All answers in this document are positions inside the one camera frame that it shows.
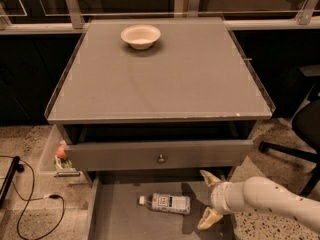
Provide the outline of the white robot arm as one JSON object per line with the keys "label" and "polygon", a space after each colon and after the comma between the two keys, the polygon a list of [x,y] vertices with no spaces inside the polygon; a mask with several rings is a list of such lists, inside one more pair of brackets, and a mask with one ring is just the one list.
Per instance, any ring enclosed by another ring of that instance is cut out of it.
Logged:
{"label": "white robot arm", "polygon": [[296,220],[315,233],[320,233],[320,202],[298,196],[265,177],[250,177],[243,182],[221,181],[212,173],[201,170],[211,190],[210,206],[198,223],[206,230],[224,215],[239,212],[270,213]]}

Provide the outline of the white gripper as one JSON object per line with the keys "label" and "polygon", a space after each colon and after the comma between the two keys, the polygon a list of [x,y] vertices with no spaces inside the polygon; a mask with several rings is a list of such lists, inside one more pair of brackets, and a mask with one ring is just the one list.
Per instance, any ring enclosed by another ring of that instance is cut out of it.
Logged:
{"label": "white gripper", "polygon": [[231,214],[226,201],[226,190],[230,185],[229,182],[220,182],[220,179],[212,173],[201,170],[200,174],[204,178],[206,185],[212,188],[210,201],[213,208],[207,207],[197,225],[198,230],[209,229],[213,224],[217,223],[223,218],[223,215]]}

